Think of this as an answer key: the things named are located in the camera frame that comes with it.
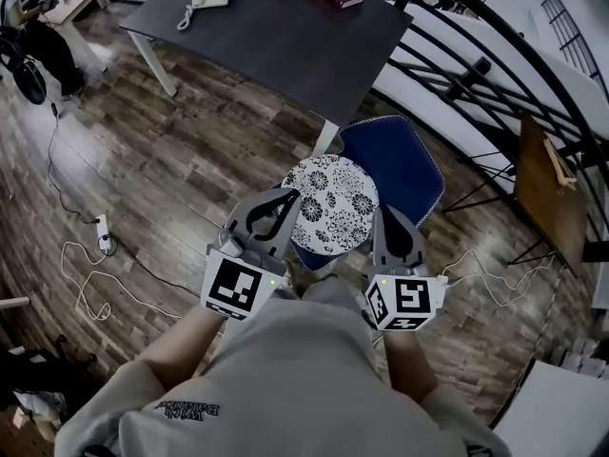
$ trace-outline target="white cable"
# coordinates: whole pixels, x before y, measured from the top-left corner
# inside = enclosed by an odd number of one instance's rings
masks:
[[[66,254],[66,246],[68,246],[68,245],[81,248],[83,250],[83,252],[85,253],[85,255],[87,256],[88,263],[91,264],[92,266],[97,266],[98,264],[100,264],[104,259],[106,259],[106,255],[104,254],[104,256],[99,261],[93,262],[88,257],[87,250],[82,245],[77,244],[75,242],[66,242],[64,244],[64,248],[62,248],[62,250],[61,250],[61,263],[60,263],[61,273],[64,275],[64,277],[70,279],[70,281],[78,287],[78,298],[76,299],[76,306],[74,307],[74,309],[78,309],[78,305],[80,304],[80,301],[82,299],[83,302],[85,303],[85,307],[87,308],[87,315],[91,320],[103,322],[109,318],[109,316],[111,314],[111,310],[112,310],[110,303],[104,303],[96,314],[88,305],[87,296],[85,296],[85,287],[87,286],[87,283],[89,282],[89,280],[91,279],[93,274],[99,274],[100,276],[106,276],[108,278],[112,278],[114,281],[116,281],[121,286],[122,289],[124,289],[127,292],[127,294],[133,299],[133,301],[135,301],[136,303],[139,303],[140,305],[144,305],[145,307],[154,309],[155,311],[163,313],[164,315],[171,317],[171,318],[177,318],[177,319],[182,318],[179,315],[174,315],[174,314],[168,313],[161,308],[155,307],[154,305],[151,305],[149,303],[145,303],[145,302],[139,300],[131,293],[131,291],[129,291],[127,288],[125,288],[125,285],[123,285],[123,283],[121,283],[120,279],[118,279],[116,276],[112,276],[111,274],[108,274],[107,272],[101,272],[99,270],[92,271],[88,275],[87,279],[85,280],[85,283],[82,286],[80,286],[74,280],[74,278],[68,276],[66,274],[66,271],[64,270],[64,256]]]
[[[463,260],[463,258],[464,258],[464,257],[465,257],[465,256],[466,256],[468,253],[470,253],[470,252],[472,252],[472,253],[474,254],[474,257],[476,258],[476,261],[478,261],[478,264],[479,264],[479,266],[481,267],[481,269],[482,269],[482,271],[484,272],[484,274],[486,274],[487,276],[490,276],[490,277],[492,277],[492,278],[495,278],[495,279],[501,279],[501,280],[503,281],[503,283],[504,283],[504,284],[507,286],[507,288],[508,288],[508,289],[510,289],[511,291],[516,291],[516,290],[518,290],[518,288],[520,287],[520,285],[521,285],[522,281],[524,281],[524,278],[526,278],[526,276],[527,276],[528,274],[530,274],[531,272],[533,273],[533,275],[532,275],[532,276],[529,278],[529,282],[528,282],[528,284],[526,285],[526,288],[524,289],[524,291],[523,291],[521,294],[519,294],[519,295],[518,295],[516,298],[514,298],[514,299],[510,300],[510,301],[509,301],[509,302],[507,302],[507,303],[501,303],[501,302],[497,301],[497,298],[495,298],[495,296],[493,295],[493,292],[491,291],[491,289],[490,289],[490,288],[488,287],[488,285],[486,284],[486,278],[484,278],[484,276],[482,276],[481,274],[478,274],[477,272],[473,272],[473,273],[471,273],[471,274],[465,274],[464,276],[462,276],[461,278],[459,278],[459,279],[458,279],[457,281],[455,281],[454,283],[452,283],[452,284],[450,284],[450,285],[447,285],[447,286],[446,286],[446,288],[452,288],[452,287],[456,286],[458,283],[460,283],[460,282],[461,282],[463,279],[466,279],[466,278],[469,278],[469,277],[472,277],[472,276],[477,276],[477,277],[479,277],[479,278],[481,278],[481,279],[482,279],[482,282],[484,283],[484,287],[485,287],[485,288],[486,288],[486,290],[488,291],[488,294],[490,294],[490,296],[491,296],[491,298],[493,299],[493,301],[494,301],[494,302],[495,302],[497,305],[499,305],[500,307],[502,307],[502,308],[507,307],[508,305],[511,305],[512,303],[514,303],[514,302],[515,302],[515,301],[517,301],[517,300],[520,300],[520,298],[521,298],[522,296],[524,296],[524,295],[526,294],[526,292],[528,291],[528,289],[530,288],[531,283],[533,282],[533,278],[535,278],[535,276],[536,276],[536,274],[537,274],[537,271],[538,271],[538,270],[540,270],[540,269],[550,269],[550,266],[552,265],[552,261],[554,261],[554,257],[555,257],[555,256],[553,255],[553,256],[550,258],[550,262],[548,262],[548,264],[547,264],[547,265],[545,265],[545,266],[544,266],[543,264],[540,264],[540,265],[539,265],[539,266],[537,266],[536,268],[532,268],[532,269],[530,269],[530,270],[527,270],[527,271],[526,271],[526,272],[525,272],[525,273],[522,275],[522,277],[521,277],[521,278],[520,278],[520,280],[517,282],[517,284],[516,284],[515,286],[513,286],[513,287],[512,287],[512,286],[510,286],[510,285],[509,285],[509,283],[508,283],[508,282],[505,280],[505,278],[503,278],[503,277],[501,277],[501,276],[497,276],[497,275],[495,275],[495,274],[491,274],[490,272],[488,272],[488,271],[487,271],[487,270],[484,268],[484,266],[482,265],[482,262],[481,262],[481,260],[479,259],[478,254],[476,253],[476,251],[474,251],[474,250],[471,248],[471,249],[469,249],[469,250],[466,250],[466,251],[465,251],[465,253],[464,253],[464,254],[461,256],[461,258],[459,259],[459,261],[457,261],[456,263],[449,264],[448,266],[446,266],[446,267],[445,267],[445,268],[442,270],[442,276],[444,276],[444,273],[445,273],[445,272],[446,272],[448,269],[453,268],[454,266],[456,266],[457,264],[459,264],[459,263],[460,263],[460,262]]]
[[[190,27],[190,19],[194,13],[194,8],[191,5],[187,5],[187,11],[184,14],[184,20],[178,24],[178,30],[186,30]]]

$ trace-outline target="gray table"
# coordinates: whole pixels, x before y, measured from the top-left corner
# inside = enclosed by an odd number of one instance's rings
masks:
[[[313,150],[323,153],[353,120],[412,18],[383,0],[345,10],[325,0],[230,0],[196,10],[178,31],[190,0],[147,0],[121,23],[165,91],[176,88],[147,37],[191,51],[279,92],[325,119]]]

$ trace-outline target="power strip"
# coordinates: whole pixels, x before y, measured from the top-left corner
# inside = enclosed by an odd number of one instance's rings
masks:
[[[108,218],[104,213],[102,213],[100,216],[96,217],[95,220],[97,220],[95,223],[97,227],[97,245],[102,252],[108,255],[112,248]]]

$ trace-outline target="blue chair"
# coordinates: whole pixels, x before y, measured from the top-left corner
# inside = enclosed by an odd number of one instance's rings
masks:
[[[444,180],[410,123],[390,115],[356,122],[339,133],[343,140],[339,154],[370,175],[381,205],[391,205],[418,227],[442,198]],[[310,270],[339,257],[316,254],[294,242],[292,247]]]

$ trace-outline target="metal railing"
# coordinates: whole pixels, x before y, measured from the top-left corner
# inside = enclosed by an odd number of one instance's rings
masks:
[[[605,99],[609,101],[609,92],[600,74],[597,60],[571,14],[560,0],[544,0],[541,7],[545,10],[550,25],[559,39],[559,50],[565,61],[592,78],[602,90]]]
[[[454,1],[478,15],[482,21],[493,28],[494,31],[506,41],[506,46],[511,46],[514,48],[521,55],[521,57],[529,63],[531,68],[538,73],[547,87],[552,90],[559,103],[562,105],[563,110],[556,110],[543,104],[541,100],[532,92],[532,90],[526,86],[523,79],[521,79],[509,66],[507,66],[496,53],[494,53],[483,42],[472,35],[472,33],[462,28],[458,23],[447,17],[444,13],[431,8],[422,0],[395,0],[394,5],[399,9],[404,10],[406,5],[411,3],[429,12],[440,22],[460,34],[467,41],[469,41],[469,43],[478,48],[484,58],[487,59],[492,66],[497,66],[499,69],[501,69],[501,71],[513,81],[519,90],[508,90],[489,81],[484,76],[484,73],[480,72],[480,70],[477,69],[473,64],[463,59],[457,52],[450,49],[441,40],[431,36],[428,32],[421,29],[417,25],[417,21],[415,21],[414,25],[410,26],[406,35],[409,32],[417,33],[421,38],[425,39],[427,43],[432,44],[444,52],[447,56],[466,69],[466,73],[469,74],[470,81],[475,82],[475,85],[472,86],[471,84],[465,84],[464,76],[459,76],[454,72],[444,70],[442,67],[438,66],[437,63],[423,55],[420,51],[413,49],[411,46],[408,46],[405,43],[400,43],[399,48],[405,52],[408,52],[413,58],[423,63],[423,66],[413,66],[410,64],[399,63],[394,59],[389,59],[387,65],[400,71],[404,76],[410,78],[411,80],[419,83],[427,91],[434,93],[448,107],[451,107],[475,130],[477,130],[497,148],[498,152],[492,152],[491,154],[502,154],[511,163],[510,166],[515,165],[516,161],[518,160],[517,154],[519,137],[516,131],[511,130],[507,126],[504,117],[507,116],[520,120],[523,113],[530,113],[533,115],[547,133],[552,134],[554,137],[561,140],[563,147],[560,148],[559,153],[563,155],[567,163],[573,169],[577,169],[578,173],[583,179],[583,183],[587,187],[589,194],[592,197],[593,205],[596,207],[597,211],[595,214],[603,223],[603,227],[597,226],[592,217],[588,215],[592,229],[597,239],[600,240],[600,230],[603,230],[604,228],[609,229],[609,220],[607,219],[604,211],[604,201],[601,201],[599,198],[597,190],[595,189],[586,168],[581,163],[581,154],[583,152],[585,153],[588,165],[594,164],[598,167],[599,174],[604,182],[604,187],[606,188],[607,185],[609,185],[609,168],[607,168],[603,153],[599,146],[599,143],[604,143],[604,139],[600,139],[596,136],[596,134],[593,133],[593,131],[591,131],[590,126],[588,125],[573,97],[557,75],[546,64],[543,58],[499,15],[488,8],[481,0]],[[419,123],[425,128],[432,129],[420,116],[398,103],[395,99],[384,95],[378,89],[375,89],[373,94],[404,113],[404,115],[408,116],[414,122]],[[483,113],[486,114],[486,116],[489,118],[489,122],[492,122],[495,125],[489,126],[488,123],[481,122],[480,119],[472,116],[472,114],[462,106],[463,103],[475,105],[479,110],[482,110]],[[505,191],[497,184],[496,180],[497,178],[504,178],[506,175],[509,176],[510,172],[513,174],[514,168],[507,167],[502,170],[493,170],[485,167],[485,169],[482,169],[481,165],[474,162],[474,158],[467,157],[464,152],[458,149],[456,150],[456,148],[452,146],[449,141],[444,141],[444,143],[458,153],[463,162],[481,171],[483,176],[486,178],[485,183],[489,183],[497,191],[501,191],[500,196],[502,198],[506,197]],[[516,213],[518,213],[518,208],[514,202],[510,201],[511,198],[509,198],[509,196],[511,195],[507,195],[508,203],[513,205]]]

